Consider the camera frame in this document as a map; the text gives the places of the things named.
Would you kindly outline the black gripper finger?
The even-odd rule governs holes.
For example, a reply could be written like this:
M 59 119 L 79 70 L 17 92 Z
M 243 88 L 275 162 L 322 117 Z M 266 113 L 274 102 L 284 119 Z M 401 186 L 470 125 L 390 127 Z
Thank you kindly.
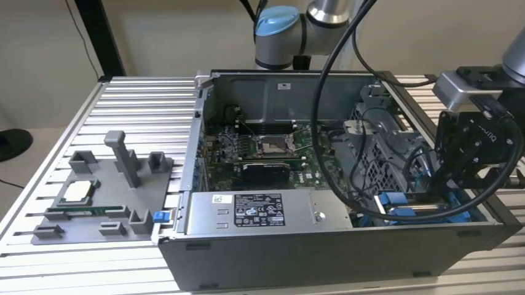
M 463 163 L 451 167 L 450 188 L 486 188 L 498 176 L 498 166 Z
M 454 148 L 447 151 L 442 150 L 437 154 L 438 169 L 430 177 L 426 185 L 426 192 L 439 194 L 449 191 L 447 182 L 465 169 L 465 164 L 469 161 L 463 148 Z

